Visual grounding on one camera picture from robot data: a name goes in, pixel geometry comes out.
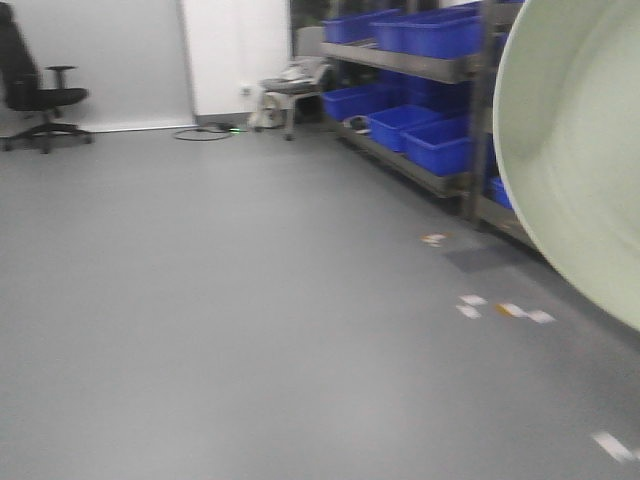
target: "gray wall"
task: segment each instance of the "gray wall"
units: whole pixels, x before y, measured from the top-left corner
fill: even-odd
[[[176,0],[20,0],[17,21],[38,65],[76,65],[69,86],[91,90],[64,110],[93,130],[192,122]],[[44,80],[53,86],[51,72]],[[0,107],[0,134],[33,124]]]

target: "black cable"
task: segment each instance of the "black cable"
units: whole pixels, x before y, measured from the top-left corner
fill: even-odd
[[[210,130],[206,128],[210,125],[214,125],[217,128],[217,130]],[[191,133],[191,132],[210,133],[212,135],[222,134],[222,136],[215,137],[215,138],[187,138],[183,136],[185,133]],[[215,142],[218,140],[225,140],[227,138],[231,138],[235,133],[244,133],[244,132],[246,132],[246,130],[240,130],[236,128],[235,125],[232,125],[230,123],[209,123],[203,127],[187,128],[185,130],[180,130],[179,132],[173,133],[172,137],[176,140],[182,140],[185,142]]]

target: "white wall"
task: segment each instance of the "white wall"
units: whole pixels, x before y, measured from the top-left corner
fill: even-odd
[[[290,58],[288,0],[182,0],[194,112],[249,112]],[[252,87],[243,97],[241,86]]]
[[[91,96],[63,121],[90,130],[193,122],[177,0],[19,0],[16,20],[38,65],[76,65]],[[48,86],[53,75],[43,72]],[[0,107],[2,134],[30,122]]]

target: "debris on floor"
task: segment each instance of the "debris on floor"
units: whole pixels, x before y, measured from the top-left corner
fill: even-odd
[[[465,317],[468,317],[468,318],[482,317],[480,312],[475,307],[472,307],[471,305],[456,305],[456,308],[460,310],[460,313],[462,313]]]
[[[472,307],[479,307],[487,304],[487,301],[478,295],[463,295],[460,297],[460,300]]]
[[[425,235],[420,238],[424,243],[428,244],[430,247],[441,247],[441,242],[450,238],[452,235],[450,233],[433,233],[431,235]]]
[[[527,312],[513,303],[498,303],[495,308],[499,314],[505,317],[525,318],[529,316]]]
[[[636,460],[636,456],[609,432],[594,433],[591,438],[617,462],[625,463]]]
[[[555,322],[556,319],[549,315],[547,312],[543,312],[542,310],[535,310],[533,312],[529,312],[527,314],[531,320],[541,325],[545,323]]]

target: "chair backrest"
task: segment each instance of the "chair backrest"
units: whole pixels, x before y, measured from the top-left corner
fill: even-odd
[[[0,73],[5,89],[5,102],[12,108],[18,100],[16,82],[28,76],[29,90],[38,88],[38,69],[13,21],[13,10],[0,2]]]
[[[320,44],[324,41],[322,27],[303,27],[296,32],[296,57],[324,57]]]

